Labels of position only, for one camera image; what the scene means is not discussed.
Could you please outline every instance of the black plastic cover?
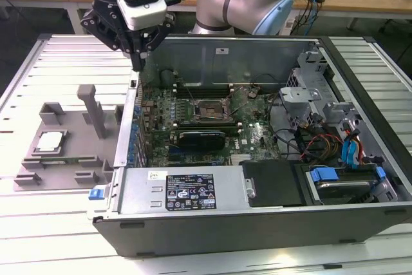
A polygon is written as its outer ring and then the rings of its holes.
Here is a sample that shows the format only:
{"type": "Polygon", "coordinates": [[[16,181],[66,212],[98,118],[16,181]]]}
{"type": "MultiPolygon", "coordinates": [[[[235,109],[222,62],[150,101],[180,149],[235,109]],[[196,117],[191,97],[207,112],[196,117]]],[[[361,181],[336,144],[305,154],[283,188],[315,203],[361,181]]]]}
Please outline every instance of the black plastic cover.
{"type": "Polygon", "coordinates": [[[287,160],[246,161],[245,178],[252,179],[256,196],[249,198],[251,207],[304,206],[301,182],[287,160]]]}

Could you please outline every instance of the blue latch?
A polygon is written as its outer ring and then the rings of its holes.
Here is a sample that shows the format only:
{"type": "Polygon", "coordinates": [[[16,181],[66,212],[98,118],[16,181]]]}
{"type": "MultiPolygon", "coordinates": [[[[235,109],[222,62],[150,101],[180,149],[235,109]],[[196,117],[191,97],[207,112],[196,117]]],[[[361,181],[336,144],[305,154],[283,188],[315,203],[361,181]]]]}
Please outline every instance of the blue latch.
{"type": "Polygon", "coordinates": [[[310,171],[312,180],[314,182],[320,182],[321,180],[338,180],[339,177],[334,168],[332,167],[317,167],[310,171]]]}
{"type": "Polygon", "coordinates": [[[104,189],[92,189],[89,192],[89,200],[104,200],[104,189]]]}
{"type": "Polygon", "coordinates": [[[376,168],[376,173],[378,174],[380,180],[383,180],[386,177],[386,173],[385,173],[385,171],[383,170],[382,167],[377,167],[376,168]]]}

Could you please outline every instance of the white sticker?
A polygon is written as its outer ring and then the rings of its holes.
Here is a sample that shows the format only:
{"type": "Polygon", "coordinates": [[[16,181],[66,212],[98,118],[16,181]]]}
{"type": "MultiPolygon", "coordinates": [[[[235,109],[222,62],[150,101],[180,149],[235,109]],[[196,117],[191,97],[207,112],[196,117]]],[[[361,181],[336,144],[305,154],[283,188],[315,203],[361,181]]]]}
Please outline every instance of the white sticker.
{"type": "Polygon", "coordinates": [[[227,55],[227,54],[229,54],[228,48],[217,48],[216,49],[216,55],[227,55]]]}
{"type": "Polygon", "coordinates": [[[149,171],[147,174],[147,180],[165,180],[167,171],[149,171]]]}
{"type": "Polygon", "coordinates": [[[206,200],[200,200],[203,201],[201,204],[214,204],[214,199],[206,199],[206,200]]]}
{"type": "Polygon", "coordinates": [[[41,162],[42,165],[48,165],[48,164],[66,164],[65,161],[43,161],[41,162]]]}

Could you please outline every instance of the metal case panel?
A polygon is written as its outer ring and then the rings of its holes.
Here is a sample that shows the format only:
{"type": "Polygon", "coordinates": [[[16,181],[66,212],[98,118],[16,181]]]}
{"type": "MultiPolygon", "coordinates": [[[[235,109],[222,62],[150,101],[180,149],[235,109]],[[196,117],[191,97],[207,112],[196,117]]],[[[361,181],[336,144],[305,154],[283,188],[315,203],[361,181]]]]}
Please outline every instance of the metal case panel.
{"type": "Polygon", "coordinates": [[[147,257],[363,242],[412,216],[412,207],[101,220],[93,225],[121,256],[147,257]]]}

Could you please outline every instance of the wooden desk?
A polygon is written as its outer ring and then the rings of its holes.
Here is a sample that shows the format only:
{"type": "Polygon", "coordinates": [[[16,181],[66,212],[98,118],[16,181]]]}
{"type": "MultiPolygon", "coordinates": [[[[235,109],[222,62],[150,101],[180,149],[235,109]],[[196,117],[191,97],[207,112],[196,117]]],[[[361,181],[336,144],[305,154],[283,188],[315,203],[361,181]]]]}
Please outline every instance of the wooden desk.
{"type": "MultiPolygon", "coordinates": [[[[16,6],[43,8],[64,8],[68,11],[75,33],[83,33],[80,26],[79,9],[91,8],[92,0],[11,0],[16,6]]],[[[298,16],[306,7],[307,0],[294,0],[289,21],[298,16]]],[[[0,6],[7,6],[0,0],[0,6]]],[[[196,0],[184,0],[170,7],[172,11],[196,11],[196,0]]],[[[410,0],[326,0],[319,15],[332,17],[364,17],[380,19],[412,19],[410,0]]]]}
{"type": "MultiPolygon", "coordinates": [[[[306,0],[295,0],[294,8],[306,7],[306,0]]],[[[378,12],[412,15],[410,0],[326,0],[322,11],[378,12]]]]}

